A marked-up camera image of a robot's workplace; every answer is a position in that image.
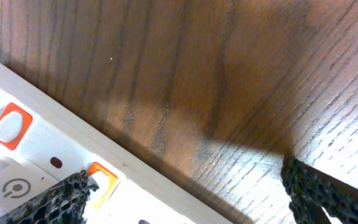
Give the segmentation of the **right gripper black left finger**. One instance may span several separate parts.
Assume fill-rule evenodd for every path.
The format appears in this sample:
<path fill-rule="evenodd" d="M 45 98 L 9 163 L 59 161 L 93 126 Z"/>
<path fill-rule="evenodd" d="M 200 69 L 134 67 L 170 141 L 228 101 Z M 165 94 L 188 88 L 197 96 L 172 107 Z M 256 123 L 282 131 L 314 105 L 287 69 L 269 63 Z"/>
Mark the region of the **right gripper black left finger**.
<path fill-rule="evenodd" d="M 0 217 L 4 224 L 85 224 L 83 217 L 91 192 L 99 189 L 89 184 L 85 170 L 74 173 Z"/>

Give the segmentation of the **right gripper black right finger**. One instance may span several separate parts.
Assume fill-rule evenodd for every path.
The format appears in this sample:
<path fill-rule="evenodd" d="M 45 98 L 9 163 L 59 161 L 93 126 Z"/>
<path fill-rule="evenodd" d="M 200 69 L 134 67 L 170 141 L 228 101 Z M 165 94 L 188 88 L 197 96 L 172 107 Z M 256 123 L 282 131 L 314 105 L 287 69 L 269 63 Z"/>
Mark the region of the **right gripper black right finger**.
<path fill-rule="evenodd" d="M 283 161 L 283 186 L 296 223 L 358 224 L 358 189 L 291 156 Z"/>

